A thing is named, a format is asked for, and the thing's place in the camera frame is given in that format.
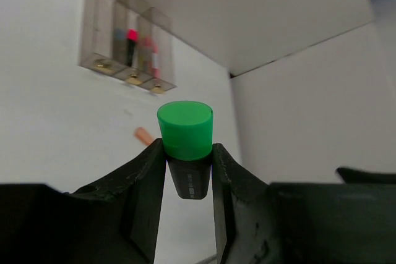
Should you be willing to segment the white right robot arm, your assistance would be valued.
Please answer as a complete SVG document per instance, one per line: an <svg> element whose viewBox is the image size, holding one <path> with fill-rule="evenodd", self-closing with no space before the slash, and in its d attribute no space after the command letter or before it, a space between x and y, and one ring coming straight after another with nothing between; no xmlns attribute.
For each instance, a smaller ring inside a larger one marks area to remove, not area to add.
<svg viewBox="0 0 396 264"><path fill-rule="evenodd" d="M339 167L336 173L347 184L395 184L395 174L368 172L348 167Z"/></svg>

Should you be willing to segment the pink black highlighter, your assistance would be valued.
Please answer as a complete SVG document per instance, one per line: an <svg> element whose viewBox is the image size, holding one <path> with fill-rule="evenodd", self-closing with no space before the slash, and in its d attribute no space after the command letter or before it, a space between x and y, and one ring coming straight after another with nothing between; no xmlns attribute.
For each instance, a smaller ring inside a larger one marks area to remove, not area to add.
<svg viewBox="0 0 396 264"><path fill-rule="evenodd" d="M127 58L126 65L132 67L134 60L134 53L139 41L139 34L136 30L129 29L127 32Z"/></svg>

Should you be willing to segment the orange pen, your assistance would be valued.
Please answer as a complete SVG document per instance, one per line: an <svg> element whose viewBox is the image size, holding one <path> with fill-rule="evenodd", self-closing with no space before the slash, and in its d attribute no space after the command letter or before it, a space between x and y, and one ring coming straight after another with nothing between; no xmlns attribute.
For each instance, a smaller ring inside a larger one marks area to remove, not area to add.
<svg viewBox="0 0 396 264"><path fill-rule="evenodd" d="M151 50L150 63L151 63L152 75L156 78L159 78L160 70L158 66L158 46L151 38L148 38L148 43L149 43L149 48Z"/></svg>

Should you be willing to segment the green black highlighter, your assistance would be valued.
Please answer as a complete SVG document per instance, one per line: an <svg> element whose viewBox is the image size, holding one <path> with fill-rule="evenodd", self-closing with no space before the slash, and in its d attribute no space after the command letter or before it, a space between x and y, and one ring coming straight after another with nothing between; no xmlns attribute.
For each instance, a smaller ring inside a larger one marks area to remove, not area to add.
<svg viewBox="0 0 396 264"><path fill-rule="evenodd" d="M177 194L202 200L212 165L213 109L198 101L174 101L158 109L157 119Z"/></svg>

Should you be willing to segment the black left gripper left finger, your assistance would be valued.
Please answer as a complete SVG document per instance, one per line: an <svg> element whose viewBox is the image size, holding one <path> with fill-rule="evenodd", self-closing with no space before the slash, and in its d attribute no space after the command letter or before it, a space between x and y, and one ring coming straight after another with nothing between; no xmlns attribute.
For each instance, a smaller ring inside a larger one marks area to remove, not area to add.
<svg viewBox="0 0 396 264"><path fill-rule="evenodd" d="M73 193L1 185L2 263L153 263L165 181L163 143Z"/></svg>

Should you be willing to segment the orange pen cap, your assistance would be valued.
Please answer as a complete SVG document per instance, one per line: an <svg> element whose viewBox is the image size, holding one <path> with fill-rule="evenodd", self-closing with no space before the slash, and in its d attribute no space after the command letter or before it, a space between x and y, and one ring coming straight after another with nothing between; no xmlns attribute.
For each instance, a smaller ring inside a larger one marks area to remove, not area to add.
<svg viewBox="0 0 396 264"><path fill-rule="evenodd" d="M149 146L155 140L152 135L143 127L138 127L134 131L134 137L143 143L145 146Z"/></svg>

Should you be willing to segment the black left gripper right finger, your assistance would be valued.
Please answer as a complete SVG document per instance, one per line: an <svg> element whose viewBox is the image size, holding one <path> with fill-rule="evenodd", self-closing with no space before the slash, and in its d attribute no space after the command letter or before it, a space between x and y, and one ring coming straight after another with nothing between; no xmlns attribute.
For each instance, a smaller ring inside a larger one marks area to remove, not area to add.
<svg viewBox="0 0 396 264"><path fill-rule="evenodd" d="M395 184L266 184L212 156L218 263L395 262Z"/></svg>

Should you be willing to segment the blue black highlighter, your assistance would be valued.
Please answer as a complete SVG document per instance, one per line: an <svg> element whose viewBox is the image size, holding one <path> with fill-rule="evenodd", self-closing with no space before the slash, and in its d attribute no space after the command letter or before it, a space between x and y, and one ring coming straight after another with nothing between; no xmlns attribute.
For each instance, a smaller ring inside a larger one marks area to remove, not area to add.
<svg viewBox="0 0 396 264"><path fill-rule="evenodd" d="M113 58L121 64L126 58L126 32L121 28L113 32Z"/></svg>

